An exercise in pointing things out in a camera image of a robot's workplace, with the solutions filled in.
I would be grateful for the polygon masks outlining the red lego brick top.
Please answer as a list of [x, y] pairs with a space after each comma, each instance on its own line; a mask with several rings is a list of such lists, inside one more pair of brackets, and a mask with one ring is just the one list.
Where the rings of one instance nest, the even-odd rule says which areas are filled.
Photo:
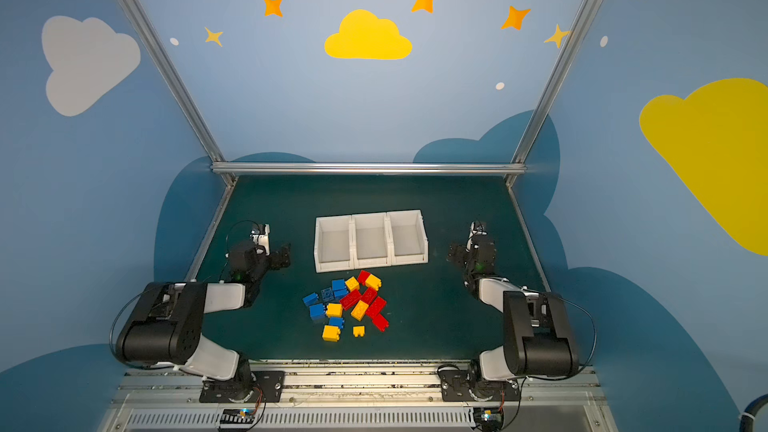
[[361, 270], [358, 276], [358, 282], [360, 284], [365, 284], [369, 276], [370, 276], [369, 272], [365, 270]]

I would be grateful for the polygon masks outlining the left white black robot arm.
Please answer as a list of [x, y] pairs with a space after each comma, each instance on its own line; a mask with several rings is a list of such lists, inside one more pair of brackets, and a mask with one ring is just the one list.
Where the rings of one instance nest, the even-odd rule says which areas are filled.
[[291, 265], [291, 246], [276, 250], [245, 241], [229, 254], [231, 278], [224, 282], [152, 282], [119, 334], [109, 336], [116, 359], [128, 367], [171, 367], [202, 378], [201, 403], [277, 403], [282, 372], [258, 374], [241, 352], [203, 335], [208, 314], [251, 307], [266, 273]]

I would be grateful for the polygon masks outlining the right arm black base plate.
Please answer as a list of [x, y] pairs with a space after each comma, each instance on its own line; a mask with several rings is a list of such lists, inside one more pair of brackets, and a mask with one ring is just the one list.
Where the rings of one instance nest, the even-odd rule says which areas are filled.
[[478, 372], [443, 368], [437, 371], [444, 402], [501, 402], [520, 398], [520, 387], [510, 381], [489, 381]]

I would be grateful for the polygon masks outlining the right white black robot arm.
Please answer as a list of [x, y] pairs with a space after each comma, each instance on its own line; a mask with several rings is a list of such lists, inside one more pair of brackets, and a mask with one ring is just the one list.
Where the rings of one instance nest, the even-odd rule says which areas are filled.
[[597, 327], [590, 318], [592, 344], [580, 357], [567, 307], [578, 305], [554, 292], [517, 286], [495, 273], [494, 240], [480, 229], [469, 233], [464, 245], [451, 247], [448, 260], [463, 269], [464, 286], [472, 297], [502, 316], [502, 344], [486, 350], [468, 368], [469, 393], [481, 400], [495, 394], [504, 398], [509, 384], [519, 379], [562, 381], [588, 367], [597, 348]]

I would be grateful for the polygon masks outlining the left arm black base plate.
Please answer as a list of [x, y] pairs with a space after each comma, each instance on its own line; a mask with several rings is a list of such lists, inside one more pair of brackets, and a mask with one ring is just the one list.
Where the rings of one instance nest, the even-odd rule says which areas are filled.
[[237, 374], [227, 381], [204, 380], [200, 403], [277, 403], [281, 399], [285, 380], [284, 371], [251, 371]]

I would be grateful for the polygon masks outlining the long red lego brick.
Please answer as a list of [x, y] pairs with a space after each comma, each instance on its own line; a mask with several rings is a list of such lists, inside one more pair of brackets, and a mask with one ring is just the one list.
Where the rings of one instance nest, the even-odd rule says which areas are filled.
[[361, 300], [362, 294], [358, 289], [348, 292], [341, 300], [342, 308], [347, 311], [353, 309]]

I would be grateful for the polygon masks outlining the blue lego brick top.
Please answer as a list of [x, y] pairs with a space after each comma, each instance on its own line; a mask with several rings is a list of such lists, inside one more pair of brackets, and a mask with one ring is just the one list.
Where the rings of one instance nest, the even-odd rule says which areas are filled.
[[348, 294], [348, 288], [344, 280], [336, 279], [331, 283], [331, 289], [335, 297], [343, 297]]

